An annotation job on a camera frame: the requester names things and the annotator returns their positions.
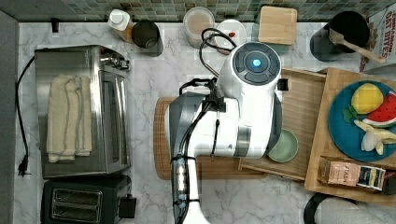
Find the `folded towel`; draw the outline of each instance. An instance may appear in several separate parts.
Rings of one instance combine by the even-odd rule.
[[[49,90],[49,161],[74,160],[92,151],[90,79],[59,75]]]

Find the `toaster oven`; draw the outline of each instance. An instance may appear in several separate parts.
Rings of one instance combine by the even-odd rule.
[[[129,61],[112,49],[80,46],[35,51],[35,81],[43,178],[107,175],[131,165],[126,115]],[[59,75],[89,79],[92,148],[89,156],[51,161],[49,98],[51,82]]]

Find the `black mug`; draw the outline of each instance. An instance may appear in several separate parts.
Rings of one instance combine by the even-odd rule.
[[[370,38],[370,29],[361,14],[354,11],[338,13],[311,37],[309,43],[311,53],[322,62],[332,62],[341,53],[355,52],[343,45],[334,45],[330,40],[330,28],[343,35],[345,41],[361,48],[366,47]]]
[[[157,57],[163,53],[160,29],[152,21],[137,22],[132,28],[132,40],[142,52],[151,57]]]

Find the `yellow lemon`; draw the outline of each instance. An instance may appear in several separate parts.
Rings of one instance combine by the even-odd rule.
[[[371,83],[365,83],[353,93],[351,103],[358,114],[368,114],[379,108],[383,102],[381,90]]]

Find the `wooden block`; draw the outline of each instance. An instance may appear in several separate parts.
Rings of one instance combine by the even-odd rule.
[[[284,7],[262,7],[259,41],[292,45],[296,38],[297,10]]]

